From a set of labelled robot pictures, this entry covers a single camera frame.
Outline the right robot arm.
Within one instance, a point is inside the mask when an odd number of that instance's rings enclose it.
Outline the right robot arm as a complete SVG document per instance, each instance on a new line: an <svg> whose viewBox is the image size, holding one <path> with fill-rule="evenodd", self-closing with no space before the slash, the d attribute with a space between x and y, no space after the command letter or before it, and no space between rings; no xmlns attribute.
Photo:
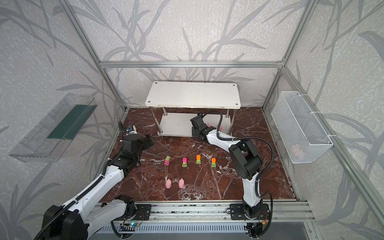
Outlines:
<svg viewBox="0 0 384 240"><path fill-rule="evenodd" d="M236 173L243 180L245 216L251 220L255 219L265 205L262 200L264 196L260 193L260 177L271 167L275 159L275 149L269 141L260 137L236 138L223 134L220 131L223 115L220 115L217 127L208 126L204 122L205 116L206 114L197 115L190 119L192 137L205 140L230 154ZM263 158L253 140L262 141L270 148L271 160L265 168L262 168Z"/></svg>

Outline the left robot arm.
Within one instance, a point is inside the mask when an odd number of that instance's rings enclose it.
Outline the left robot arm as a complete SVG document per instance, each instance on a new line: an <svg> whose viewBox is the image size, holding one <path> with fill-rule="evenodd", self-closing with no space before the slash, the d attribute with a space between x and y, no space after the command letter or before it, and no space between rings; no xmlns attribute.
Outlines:
<svg viewBox="0 0 384 240"><path fill-rule="evenodd" d="M142 152L154 144L150 135L143 138L136 132L124 136L122 142L120 155L108 159L95 180L63 205L53 205L45 212L36 240L87 240L118 218L135 217L138 212L135 200L124 195L93 211L103 196L138 165Z"/></svg>

